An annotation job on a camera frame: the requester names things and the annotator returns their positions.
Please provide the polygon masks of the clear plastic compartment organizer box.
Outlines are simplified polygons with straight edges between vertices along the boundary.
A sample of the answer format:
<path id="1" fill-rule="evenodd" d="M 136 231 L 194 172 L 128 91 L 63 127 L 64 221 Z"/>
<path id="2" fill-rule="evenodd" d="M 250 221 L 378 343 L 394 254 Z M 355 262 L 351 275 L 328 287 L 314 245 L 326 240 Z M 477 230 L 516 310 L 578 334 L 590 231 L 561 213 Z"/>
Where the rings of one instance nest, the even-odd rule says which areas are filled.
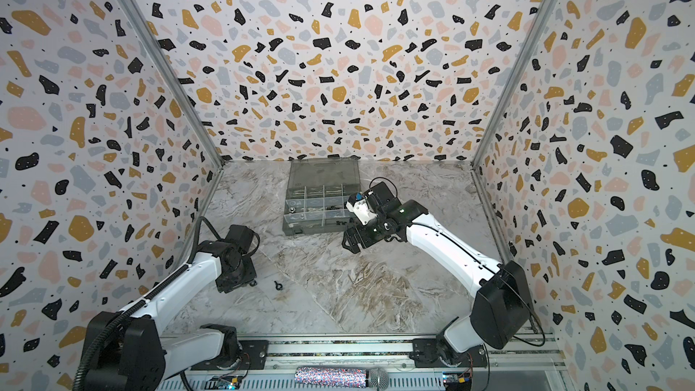
<path id="1" fill-rule="evenodd" d="M 291 162 L 282 231 L 287 236 L 342 232 L 356 221 L 346 208 L 360 191 L 357 159 L 304 159 Z"/>

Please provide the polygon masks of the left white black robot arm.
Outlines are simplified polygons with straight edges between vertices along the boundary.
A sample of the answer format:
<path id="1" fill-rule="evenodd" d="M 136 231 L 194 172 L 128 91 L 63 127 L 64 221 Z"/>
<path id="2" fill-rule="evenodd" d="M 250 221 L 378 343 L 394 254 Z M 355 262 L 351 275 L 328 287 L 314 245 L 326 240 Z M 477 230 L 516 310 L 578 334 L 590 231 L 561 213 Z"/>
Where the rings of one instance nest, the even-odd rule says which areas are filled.
<path id="1" fill-rule="evenodd" d="M 168 335 L 168 324 L 188 302 L 213 284 L 230 293 L 255 283 L 252 257 L 260 236 L 233 224 L 211 241 L 195 239 L 186 262 L 152 290 L 116 312 L 101 312 L 89 323 L 75 390 L 156 390 L 178 377 L 190 387 L 186 371 L 197 365 L 219 369 L 221 378 L 237 385 L 254 366 L 251 353 L 233 326 L 206 324 L 196 331 Z"/>

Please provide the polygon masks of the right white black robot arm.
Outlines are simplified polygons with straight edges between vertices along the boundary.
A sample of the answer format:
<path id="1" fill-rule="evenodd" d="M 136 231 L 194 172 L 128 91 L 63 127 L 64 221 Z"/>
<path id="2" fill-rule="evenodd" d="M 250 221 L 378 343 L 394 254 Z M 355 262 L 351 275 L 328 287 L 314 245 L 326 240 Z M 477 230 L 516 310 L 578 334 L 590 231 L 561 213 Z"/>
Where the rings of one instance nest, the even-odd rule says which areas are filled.
<path id="1" fill-rule="evenodd" d="M 408 242 L 439 262 L 473 298 L 468 316 L 442 332 L 443 347 L 455 354 L 488 345 L 504 349 L 534 317 L 526 273 L 477 251 L 445 228 L 424 206 L 401 203 L 382 181 L 346 203 L 356 221 L 343 235 L 342 247 L 355 255 L 387 240 Z"/>

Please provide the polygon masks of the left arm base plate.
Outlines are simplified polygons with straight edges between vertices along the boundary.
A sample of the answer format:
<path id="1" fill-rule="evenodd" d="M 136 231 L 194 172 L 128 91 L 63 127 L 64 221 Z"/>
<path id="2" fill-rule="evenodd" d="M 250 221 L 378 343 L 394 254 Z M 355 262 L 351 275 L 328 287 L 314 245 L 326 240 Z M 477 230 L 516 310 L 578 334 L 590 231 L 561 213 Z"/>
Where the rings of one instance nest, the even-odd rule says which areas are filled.
<path id="1" fill-rule="evenodd" d="M 197 363 L 193 371 L 263 370 L 269 353 L 269 340 L 238 340 L 231 348 L 223 347 L 220 355 Z"/>

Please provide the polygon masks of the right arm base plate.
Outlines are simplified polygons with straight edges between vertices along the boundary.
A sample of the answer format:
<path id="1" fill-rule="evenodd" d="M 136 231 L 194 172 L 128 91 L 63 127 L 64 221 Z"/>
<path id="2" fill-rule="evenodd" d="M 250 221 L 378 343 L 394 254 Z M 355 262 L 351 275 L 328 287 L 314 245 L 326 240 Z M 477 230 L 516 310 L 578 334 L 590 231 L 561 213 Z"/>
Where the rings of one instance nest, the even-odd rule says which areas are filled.
<path id="1" fill-rule="evenodd" d="M 470 367 L 487 367 L 488 360 L 483 346 L 476 346 L 465 352 L 452 349 L 445 340 L 414 339 L 413 350 L 408 357 L 418 369 L 427 367 L 448 367 L 449 369 L 469 369 Z"/>

